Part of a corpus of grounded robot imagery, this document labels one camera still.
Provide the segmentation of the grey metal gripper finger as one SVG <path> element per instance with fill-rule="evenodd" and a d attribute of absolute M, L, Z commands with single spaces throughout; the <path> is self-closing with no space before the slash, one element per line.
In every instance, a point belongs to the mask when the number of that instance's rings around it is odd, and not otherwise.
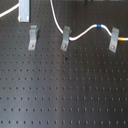
<path fill-rule="evenodd" d="M 19 0 L 18 20 L 20 22 L 30 21 L 30 0 Z"/>

